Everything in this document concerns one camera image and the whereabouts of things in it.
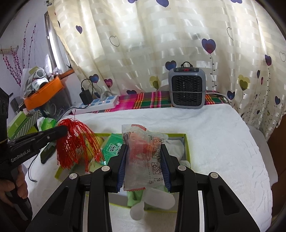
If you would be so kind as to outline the person left hand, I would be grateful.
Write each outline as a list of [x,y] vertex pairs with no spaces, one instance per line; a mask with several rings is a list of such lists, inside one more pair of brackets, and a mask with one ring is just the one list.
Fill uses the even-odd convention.
[[28,186],[27,182],[25,181],[25,175],[22,170],[22,165],[18,166],[18,175],[16,178],[16,183],[9,180],[1,180],[0,183],[0,198],[1,201],[8,204],[9,206],[13,207],[13,203],[7,198],[6,193],[14,190],[17,187],[18,196],[22,199],[26,199],[28,197]]

